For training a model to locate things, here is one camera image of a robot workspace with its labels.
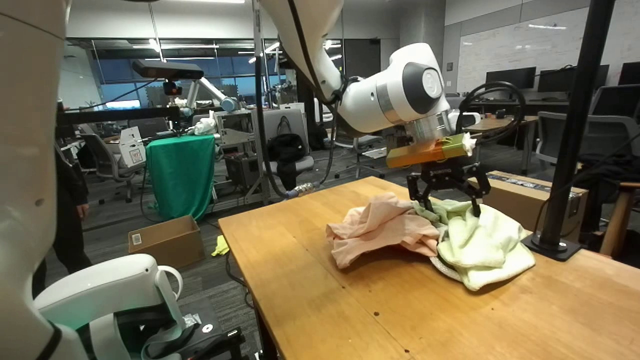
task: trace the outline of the cardboard box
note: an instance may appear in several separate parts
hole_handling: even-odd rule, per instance
[[[147,152],[144,144],[142,144],[142,138],[138,127],[130,127],[120,132],[120,154],[127,167],[144,163],[147,160]]]
[[[533,231],[540,206],[549,198],[551,183],[499,171],[492,171],[487,177],[492,189],[484,196],[483,204],[499,210],[521,223],[525,229]],[[477,185],[475,179],[469,181]],[[588,190],[571,188],[562,230],[562,234],[566,234],[565,240],[578,243],[588,193]],[[538,231],[542,230],[545,223],[546,212],[545,206]]]
[[[191,215],[129,233],[129,253],[149,254],[158,265],[181,268],[204,259],[200,228]]]

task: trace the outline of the green tablecloth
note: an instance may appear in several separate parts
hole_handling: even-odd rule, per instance
[[[147,146],[147,168],[164,219],[204,215],[211,199],[214,148],[213,135],[161,139]]]

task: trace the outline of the cable connector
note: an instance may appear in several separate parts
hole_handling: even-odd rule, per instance
[[[313,183],[305,183],[302,185],[298,185],[293,190],[289,190],[286,192],[287,199],[293,199],[295,197],[305,196],[310,194],[316,190],[316,185]]]

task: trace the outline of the person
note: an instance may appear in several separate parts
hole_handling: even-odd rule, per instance
[[[55,153],[58,204],[53,250],[62,265],[70,274],[73,274],[92,265],[89,257],[84,253],[81,223],[89,215],[89,204],[82,179],[62,158],[59,151],[56,150]],[[47,263],[43,259],[33,274],[34,299],[44,291],[46,277]]]

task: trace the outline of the pink cloth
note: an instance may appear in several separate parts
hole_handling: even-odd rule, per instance
[[[327,224],[326,238],[338,268],[346,268],[361,254],[388,245],[402,245],[425,256],[436,256],[438,230],[415,213],[413,203],[393,193],[377,195],[366,208],[353,208],[341,224]]]

